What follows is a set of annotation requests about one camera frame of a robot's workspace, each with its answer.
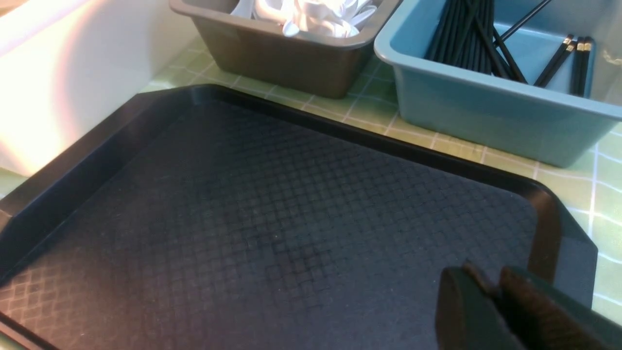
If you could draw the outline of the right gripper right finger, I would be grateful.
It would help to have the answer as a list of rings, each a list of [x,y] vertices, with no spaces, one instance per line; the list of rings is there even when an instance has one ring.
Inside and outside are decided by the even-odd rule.
[[[505,266],[498,305],[528,350],[619,350],[621,326],[526,270]]]

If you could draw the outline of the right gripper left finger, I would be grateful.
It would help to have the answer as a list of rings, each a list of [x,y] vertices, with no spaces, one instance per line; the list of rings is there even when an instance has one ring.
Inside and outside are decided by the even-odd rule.
[[[524,350],[504,319],[499,288],[472,262],[442,270],[435,311],[440,350]]]

